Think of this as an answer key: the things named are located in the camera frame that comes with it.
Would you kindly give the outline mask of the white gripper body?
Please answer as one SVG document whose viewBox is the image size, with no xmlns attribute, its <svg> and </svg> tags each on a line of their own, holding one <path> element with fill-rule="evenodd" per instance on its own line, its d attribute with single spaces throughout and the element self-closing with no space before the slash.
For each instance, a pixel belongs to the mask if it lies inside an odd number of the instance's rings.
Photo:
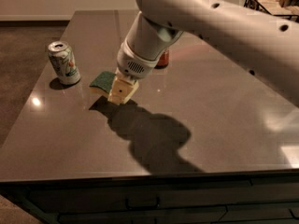
<svg viewBox="0 0 299 224">
<path fill-rule="evenodd" d="M 145 78 L 158 62 L 158 53 L 152 49 L 142 49 L 137 54 L 127 40 L 121 44 L 117 55 L 118 71 L 131 79 Z"/>
</svg>

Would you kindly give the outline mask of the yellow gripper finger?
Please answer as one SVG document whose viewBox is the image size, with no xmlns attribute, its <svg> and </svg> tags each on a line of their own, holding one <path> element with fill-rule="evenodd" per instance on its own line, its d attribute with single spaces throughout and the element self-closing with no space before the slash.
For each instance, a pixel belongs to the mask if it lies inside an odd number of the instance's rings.
<svg viewBox="0 0 299 224">
<path fill-rule="evenodd" d="M 131 76 L 116 70 L 108 100 L 115 105 L 126 104 L 137 91 L 139 83 Z"/>
</svg>

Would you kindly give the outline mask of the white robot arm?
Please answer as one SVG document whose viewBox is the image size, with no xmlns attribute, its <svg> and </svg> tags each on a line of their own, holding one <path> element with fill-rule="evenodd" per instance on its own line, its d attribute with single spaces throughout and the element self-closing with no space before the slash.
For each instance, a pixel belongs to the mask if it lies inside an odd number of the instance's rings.
<svg viewBox="0 0 299 224">
<path fill-rule="evenodd" d="M 187 32 L 252 70 L 299 103 L 299 24 L 223 0 L 136 0 L 139 12 L 121 44 L 108 100 L 127 102 L 163 52 Z"/>
</svg>

